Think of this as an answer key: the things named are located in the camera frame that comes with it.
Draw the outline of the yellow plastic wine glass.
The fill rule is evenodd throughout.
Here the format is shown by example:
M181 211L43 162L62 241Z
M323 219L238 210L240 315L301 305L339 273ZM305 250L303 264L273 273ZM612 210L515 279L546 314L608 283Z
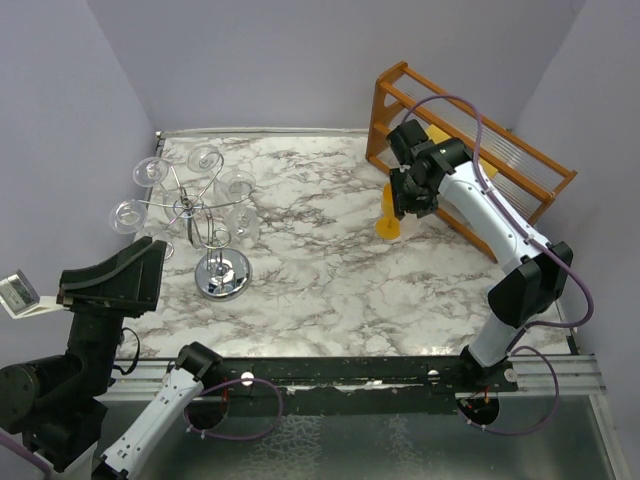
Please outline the yellow plastic wine glass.
M391 184L387 183L381 198L382 216L376 221L375 232L384 240L395 240L400 237L400 221L396 218L393 206Z

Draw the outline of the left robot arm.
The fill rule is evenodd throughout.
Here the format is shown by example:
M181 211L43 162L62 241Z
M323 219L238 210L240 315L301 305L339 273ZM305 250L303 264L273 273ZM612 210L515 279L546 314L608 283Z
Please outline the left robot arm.
M14 319L72 312L66 351L1 370L1 427L23 440L22 456L47 479L136 479L189 403L220 385L221 358L198 342L180 350L160 390L132 425L94 454L113 383L123 322L157 307L166 242L145 236L107 260L65 270L54 297L36 293L22 271L1 281L1 303Z

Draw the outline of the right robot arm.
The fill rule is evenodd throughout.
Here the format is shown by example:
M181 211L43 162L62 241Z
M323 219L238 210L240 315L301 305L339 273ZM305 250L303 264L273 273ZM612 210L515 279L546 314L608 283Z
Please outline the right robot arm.
M569 265L573 252L564 242L551 244L508 204L462 140L436 143L410 120L395 127L387 141L399 163L389 174L396 218L430 215L446 200L489 246L504 273L488 291L488 319L460 354L461 383L481 391L494 381L526 323L563 292L567 273L556 262Z

